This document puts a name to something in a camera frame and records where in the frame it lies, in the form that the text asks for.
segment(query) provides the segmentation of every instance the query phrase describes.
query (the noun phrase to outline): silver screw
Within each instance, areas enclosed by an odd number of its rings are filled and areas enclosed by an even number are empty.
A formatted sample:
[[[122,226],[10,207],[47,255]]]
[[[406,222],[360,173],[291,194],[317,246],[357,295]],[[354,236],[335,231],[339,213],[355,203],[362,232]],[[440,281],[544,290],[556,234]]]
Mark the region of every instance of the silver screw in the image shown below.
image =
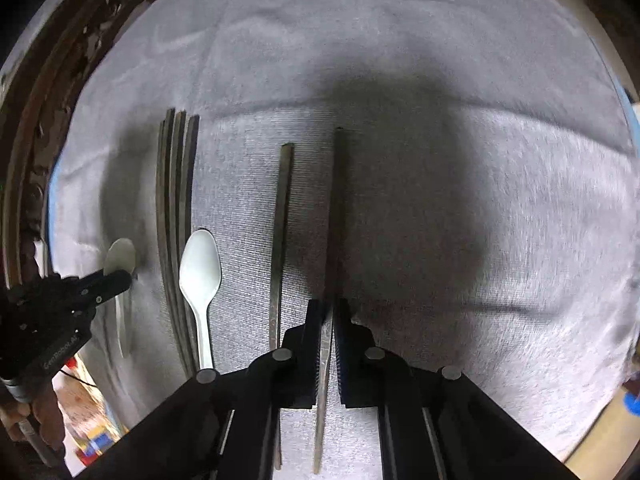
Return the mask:
[[[288,361],[291,359],[293,352],[288,348],[278,348],[271,354],[276,361]]]
[[[447,381],[457,381],[462,377],[462,370],[457,366],[445,366],[441,373]]]
[[[209,384],[215,381],[217,376],[218,374],[215,370],[212,370],[211,368],[205,368],[204,370],[200,370],[196,374],[196,381],[198,381],[200,384]]]
[[[364,356],[371,361],[380,361],[380,359],[385,358],[385,351],[378,346],[372,346],[371,348],[367,348]]]

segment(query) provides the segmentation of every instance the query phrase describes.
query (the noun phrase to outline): bolt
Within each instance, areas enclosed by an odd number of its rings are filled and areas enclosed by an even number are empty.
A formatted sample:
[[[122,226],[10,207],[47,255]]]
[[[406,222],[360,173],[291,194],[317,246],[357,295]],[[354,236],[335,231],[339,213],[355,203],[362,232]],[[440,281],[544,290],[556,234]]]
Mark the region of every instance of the bolt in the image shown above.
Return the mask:
[[[385,358],[385,351],[377,346],[372,346],[371,348],[367,348],[364,356],[370,361],[380,361],[380,359]]]
[[[447,381],[455,381],[462,377],[462,370],[457,366],[445,366],[440,373]]]
[[[293,352],[288,348],[278,348],[271,354],[276,361],[288,361],[291,359]]]
[[[200,384],[209,384],[216,380],[218,374],[212,368],[204,368],[196,374],[196,381]]]

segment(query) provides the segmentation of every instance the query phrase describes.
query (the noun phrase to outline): plastic spoon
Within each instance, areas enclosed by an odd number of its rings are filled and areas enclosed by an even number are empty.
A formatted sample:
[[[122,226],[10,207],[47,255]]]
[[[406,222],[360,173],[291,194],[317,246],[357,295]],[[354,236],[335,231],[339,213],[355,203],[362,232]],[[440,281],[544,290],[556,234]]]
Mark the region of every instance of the plastic spoon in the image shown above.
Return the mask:
[[[136,268],[136,248],[128,238],[118,238],[109,248],[104,261],[105,274],[115,270],[126,270],[133,274]],[[130,351],[129,317],[131,311],[130,289],[116,296],[116,330],[118,331],[118,345],[120,354],[127,357]]]
[[[207,310],[220,288],[222,269],[213,235],[206,229],[194,232],[184,247],[180,261],[180,290],[193,310],[198,336],[200,370],[213,368]]]

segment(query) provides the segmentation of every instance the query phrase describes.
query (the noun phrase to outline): logo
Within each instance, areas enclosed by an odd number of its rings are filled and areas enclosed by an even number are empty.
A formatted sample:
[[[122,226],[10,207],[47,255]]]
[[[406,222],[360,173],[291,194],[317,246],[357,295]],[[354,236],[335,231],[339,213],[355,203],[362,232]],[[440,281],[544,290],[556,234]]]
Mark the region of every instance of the logo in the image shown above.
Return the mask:
[[[51,356],[51,359],[49,359],[48,361],[46,361],[46,362],[42,365],[42,367],[43,367],[45,370],[48,370],[52,364],[55,364],[55,363],[56,363],[56,361],[57,361],[58,359],[60,359],[60,357],[62,357],[62,356],[66,353],[66,351],[67,351],[67,350],[69,350],[69,349],[70,349],[73,345],[75,345],[77,342],[78,342],[78,336],[77,336],[77,335],[74,335],[74,336],[73,336],[69,341],[67,341],[67,342],[64,344],[64,346],[62,346],[61,348],[59,348],[59,349],[58,349],[58,351],[57,351],[57,352],[55,352],[55,354],[53,354],[53,355]]]

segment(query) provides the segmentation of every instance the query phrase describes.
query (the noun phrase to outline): human hand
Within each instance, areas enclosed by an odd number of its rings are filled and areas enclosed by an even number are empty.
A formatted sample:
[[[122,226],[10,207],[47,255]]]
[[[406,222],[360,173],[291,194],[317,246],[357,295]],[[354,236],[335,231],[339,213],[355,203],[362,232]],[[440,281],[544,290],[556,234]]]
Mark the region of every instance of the human hand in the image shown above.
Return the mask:
[[[40,423],[40,436],[44,442],[55,450],[60,449],[65,439],[65,425],[58,406],[58,398],[50,383],[38,394],[31,406],[33,415]],[[15,400],[0,405],[2,425],[12,440],[24,440],[18,423],[25,420],[30,413],[31,408],[28,404]]]

